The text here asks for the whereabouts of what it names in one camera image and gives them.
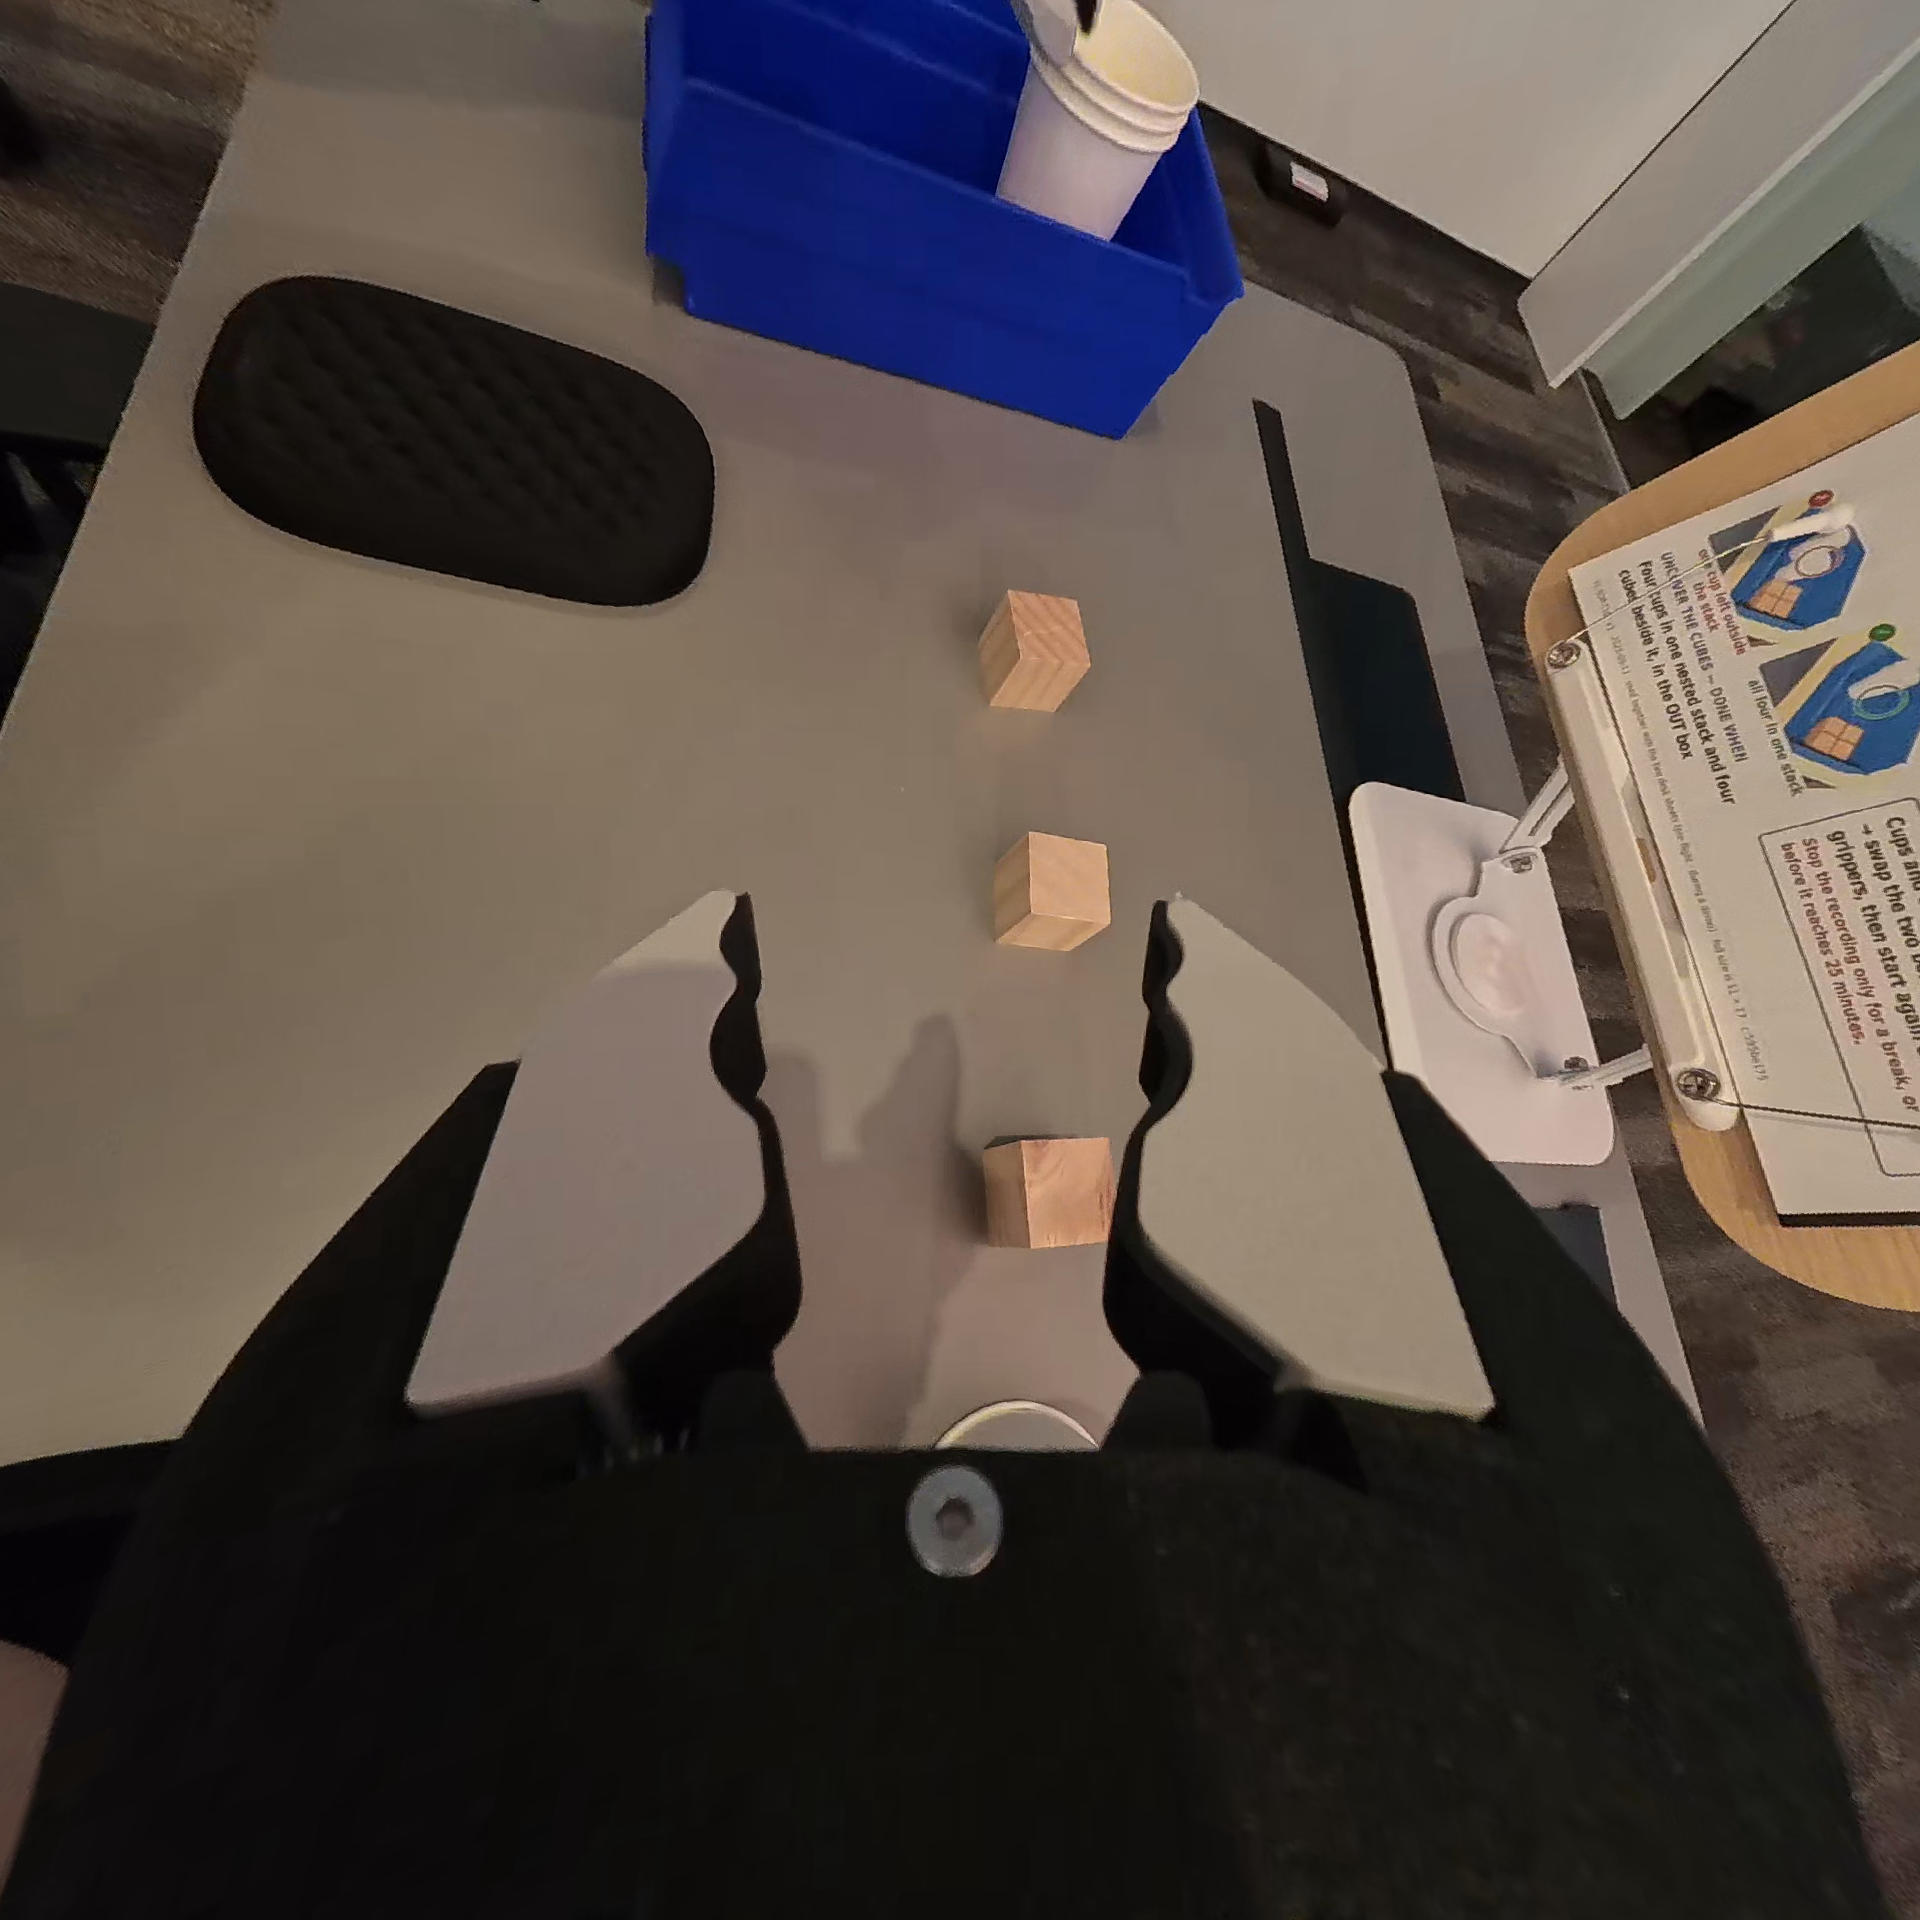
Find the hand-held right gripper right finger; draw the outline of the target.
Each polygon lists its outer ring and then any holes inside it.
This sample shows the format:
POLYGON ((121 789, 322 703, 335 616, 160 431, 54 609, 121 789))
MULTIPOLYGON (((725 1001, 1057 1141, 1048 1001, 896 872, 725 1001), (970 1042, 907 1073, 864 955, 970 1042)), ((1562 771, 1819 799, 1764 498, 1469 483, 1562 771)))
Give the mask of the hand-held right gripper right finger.
POLYGON ((1281 1390, 1482 1420, 1496 1397, 1384 1063, 1196 901, 1166 900, 1159 929, 1174 1091, 1139 1134, 1144 1254, 1281 1390))

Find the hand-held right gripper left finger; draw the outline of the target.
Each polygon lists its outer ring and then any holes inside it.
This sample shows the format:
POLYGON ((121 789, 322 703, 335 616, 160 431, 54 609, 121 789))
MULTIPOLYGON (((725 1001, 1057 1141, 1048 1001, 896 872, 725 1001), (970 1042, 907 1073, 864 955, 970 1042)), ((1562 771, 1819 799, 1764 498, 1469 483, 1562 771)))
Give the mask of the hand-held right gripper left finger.
POLYGON ((769 1371, 802 1294, 753 900, 706 893, 568 992, 514 1066, 408 1402, 568 1390, 690 1428, 769 1371))

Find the blue plastic bin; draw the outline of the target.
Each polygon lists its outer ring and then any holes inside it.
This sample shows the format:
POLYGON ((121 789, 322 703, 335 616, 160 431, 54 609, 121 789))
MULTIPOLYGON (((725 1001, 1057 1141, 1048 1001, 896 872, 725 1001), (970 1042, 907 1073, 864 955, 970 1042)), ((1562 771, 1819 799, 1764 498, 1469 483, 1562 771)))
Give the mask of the blue plastic bin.
POLYGON ((645 247, 689 316, 1122 438, 1243 295, 1199 117, 1113 238, 996 197, 1013 4, 663 1, 645 247))

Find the wooden cube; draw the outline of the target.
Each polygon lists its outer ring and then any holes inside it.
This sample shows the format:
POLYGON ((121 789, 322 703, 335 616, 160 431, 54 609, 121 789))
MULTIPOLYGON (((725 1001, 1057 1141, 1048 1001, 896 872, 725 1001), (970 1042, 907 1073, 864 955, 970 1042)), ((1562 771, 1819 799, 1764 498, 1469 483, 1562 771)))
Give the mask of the wooden cube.
POLYGON ((1110 851, 1092 839, 1027 832, 996 859, 992 929, 1002 947, 1069 952, 1113 924, 1110 851))
POLYGON ((1054 715, 1091 671, 1079 601, 1009 588, 979 639, 976 658, 989 706, 1054 715))
POLYGON ((1107 1136, 999 1141, 982 1150, 980 1176, 989 1244, 1102 1244, 1113 1230, 1116 1165, 1107 1136))

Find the black power adapter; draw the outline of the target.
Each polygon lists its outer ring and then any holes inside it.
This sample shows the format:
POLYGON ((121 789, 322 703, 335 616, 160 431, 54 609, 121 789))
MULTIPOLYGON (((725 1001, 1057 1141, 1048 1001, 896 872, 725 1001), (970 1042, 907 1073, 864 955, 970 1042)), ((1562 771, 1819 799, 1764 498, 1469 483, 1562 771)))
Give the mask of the black power adapter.
POLYGON ((1272 202, 1324 228, 1336 228, 1345 216, 1350 184, 1277 141, 1259 141, 1254 176, 1272 202))

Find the white stand base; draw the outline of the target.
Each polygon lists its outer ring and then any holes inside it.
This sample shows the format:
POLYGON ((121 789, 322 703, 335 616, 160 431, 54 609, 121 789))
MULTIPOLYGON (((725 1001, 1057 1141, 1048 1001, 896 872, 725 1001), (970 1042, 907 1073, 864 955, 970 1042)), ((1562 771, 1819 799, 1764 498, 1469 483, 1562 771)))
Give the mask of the white stand base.
POLYGON ((1545 851, 1512 816, 1368 781, 1347 828, 1392 1068, 1498 1165, 1592 1167, 1611 1098, 1545 851))

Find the dark desk panel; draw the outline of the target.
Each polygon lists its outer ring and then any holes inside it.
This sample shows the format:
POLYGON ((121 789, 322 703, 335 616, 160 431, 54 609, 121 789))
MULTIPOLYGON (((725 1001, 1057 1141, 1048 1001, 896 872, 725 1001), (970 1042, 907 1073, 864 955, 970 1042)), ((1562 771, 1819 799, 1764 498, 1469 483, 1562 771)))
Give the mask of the dark desk panel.
POLYGON ((1254 420, 1337 816, 1347 816, 1351 795, 1368 782, 1460 804, 1417 604, 1404 588, 1313 554, 1283 418, 1254 402, 1254 420))

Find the printed instruction sheet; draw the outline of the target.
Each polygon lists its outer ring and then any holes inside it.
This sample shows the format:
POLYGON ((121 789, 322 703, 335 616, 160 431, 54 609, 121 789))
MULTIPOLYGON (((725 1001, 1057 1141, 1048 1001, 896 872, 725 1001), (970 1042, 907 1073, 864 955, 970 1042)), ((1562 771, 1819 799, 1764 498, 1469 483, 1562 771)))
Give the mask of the printed instruction sheet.
POLYGON ((1794 1227, 1916 1222, 1916 431, 1571 574, 1794 1227))

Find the white cabinet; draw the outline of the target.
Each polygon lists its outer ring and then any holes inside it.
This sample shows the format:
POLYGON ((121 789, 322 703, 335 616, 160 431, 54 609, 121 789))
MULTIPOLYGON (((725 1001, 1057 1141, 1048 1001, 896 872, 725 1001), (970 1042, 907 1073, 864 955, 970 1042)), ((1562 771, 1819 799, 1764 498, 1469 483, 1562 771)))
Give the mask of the white cabinet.
POLYGON ((1794 1, 1519 301, 1553 387, 1624 418, 1845 232, 1916 226, 1918 6, 1794 1))

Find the black padded wrist rest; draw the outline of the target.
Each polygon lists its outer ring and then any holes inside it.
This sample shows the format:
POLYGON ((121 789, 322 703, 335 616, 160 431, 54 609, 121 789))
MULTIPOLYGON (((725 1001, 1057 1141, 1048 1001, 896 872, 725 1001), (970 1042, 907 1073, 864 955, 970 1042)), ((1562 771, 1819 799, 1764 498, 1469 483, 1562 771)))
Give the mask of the black padded wrist rest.
POLYGON ((683 397, 383 282, 254 286, 211 341, 192 431, 255 519, 468 584, 646 609, 710 550, 717 466, 683 397))

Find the round wooden table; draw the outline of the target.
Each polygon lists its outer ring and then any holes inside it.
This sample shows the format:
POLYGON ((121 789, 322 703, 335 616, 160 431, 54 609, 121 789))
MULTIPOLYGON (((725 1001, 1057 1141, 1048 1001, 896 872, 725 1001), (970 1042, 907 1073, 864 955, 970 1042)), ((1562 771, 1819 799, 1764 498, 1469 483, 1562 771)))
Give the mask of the round wooden table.
MULTIPOLYGON (((1719 507, 1742 491, 1772 487, 1916 412, 1918 347, 1908 346, 1599 507, 1549 556, 1529 592, 1525 637, 1539 682, 1549 644, 1572 637, 1577 624, 1571 583, 1577 567, 1684 515, 1719 507)), ((1780 1222, 1764 1192, 1764 1169, 1745 1121, 1723 1134, 1677 1124, 1659 1083, 1653 1083, 1688 1187, 1723 1237, 1794 1284, 1861 1308, 1916 1314, 1916 1227, 1780 1222)))

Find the black chair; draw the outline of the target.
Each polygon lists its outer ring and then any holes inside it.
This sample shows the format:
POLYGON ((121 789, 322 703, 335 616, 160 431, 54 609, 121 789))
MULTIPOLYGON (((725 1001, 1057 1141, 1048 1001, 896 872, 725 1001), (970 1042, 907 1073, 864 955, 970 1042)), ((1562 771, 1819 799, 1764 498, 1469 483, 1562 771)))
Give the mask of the black chair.
POLYGON ((2 704, 10 706, 152 330, 2 286, 2 704))

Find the white sheet holder frame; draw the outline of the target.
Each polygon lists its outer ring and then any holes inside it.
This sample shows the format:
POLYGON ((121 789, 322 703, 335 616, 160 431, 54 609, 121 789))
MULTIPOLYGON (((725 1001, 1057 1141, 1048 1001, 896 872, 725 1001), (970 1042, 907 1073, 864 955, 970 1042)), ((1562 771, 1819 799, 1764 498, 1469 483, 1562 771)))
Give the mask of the white sheet holder frame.
POLYGON ((1672 1122, 1707 1134, 1729 1132, 1739 1121, 1731 1075, 1653 843, 1594 639, 1578 633, 1549 644, 1541 668, 1558 761, 1493 862, 1529 874, 1545 862, 1560 822, 1568 814, 1580 820, 1642 1035, 1635 1055, 1594 1068, 1560 1068, 1558 1081, 1584 1091, 1648 1073, 1672 1122))

